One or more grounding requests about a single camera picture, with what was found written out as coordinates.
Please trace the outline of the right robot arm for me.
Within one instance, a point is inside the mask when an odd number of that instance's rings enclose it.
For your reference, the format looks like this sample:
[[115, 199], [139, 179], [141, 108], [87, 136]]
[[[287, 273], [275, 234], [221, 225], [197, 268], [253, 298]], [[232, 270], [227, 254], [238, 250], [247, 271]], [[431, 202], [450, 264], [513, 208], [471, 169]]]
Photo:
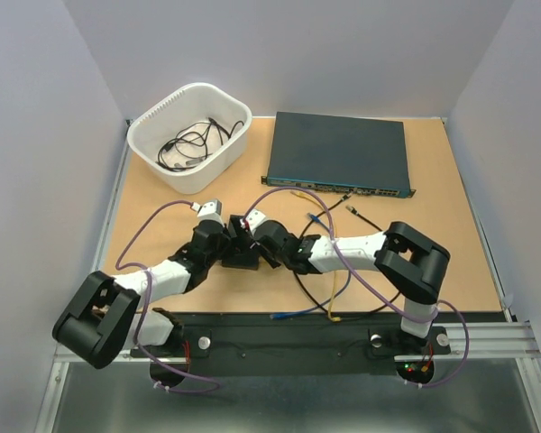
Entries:
[[385, 231], [355, 237], [297, 237], [276, 220], [253, 210], [233, 222], [235, 233], [276, 268], [295, 274], [325, 274], [347, 270], [381, 272], [405, 298], [399, 346], [416, 352], [429, 341], [436, 305], [451, 254], [412, 226], [395, 221]]

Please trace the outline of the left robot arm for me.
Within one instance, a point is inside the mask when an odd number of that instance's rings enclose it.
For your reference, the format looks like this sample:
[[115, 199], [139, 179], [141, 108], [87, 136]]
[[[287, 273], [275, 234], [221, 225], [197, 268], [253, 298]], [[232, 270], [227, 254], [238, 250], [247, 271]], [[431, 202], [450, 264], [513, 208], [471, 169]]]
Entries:
[[188, 243], [149, 269], [90, 273], [55, 322], [52, 337], [96, 369], [108, 366], [133, 341], [136, 311], [145, 302], [195, 289], [230, 243], [223, 223], [203, 220]]

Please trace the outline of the small black network switch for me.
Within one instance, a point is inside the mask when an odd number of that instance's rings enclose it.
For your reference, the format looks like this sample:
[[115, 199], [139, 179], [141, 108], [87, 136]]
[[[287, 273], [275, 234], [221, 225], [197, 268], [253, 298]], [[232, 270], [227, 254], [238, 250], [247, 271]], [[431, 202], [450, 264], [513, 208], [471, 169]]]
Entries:
[[221, 259], [221, 265], [225, 268], [257, 271], [259, 257], [259, 253], [253, 250], [231, 251]]

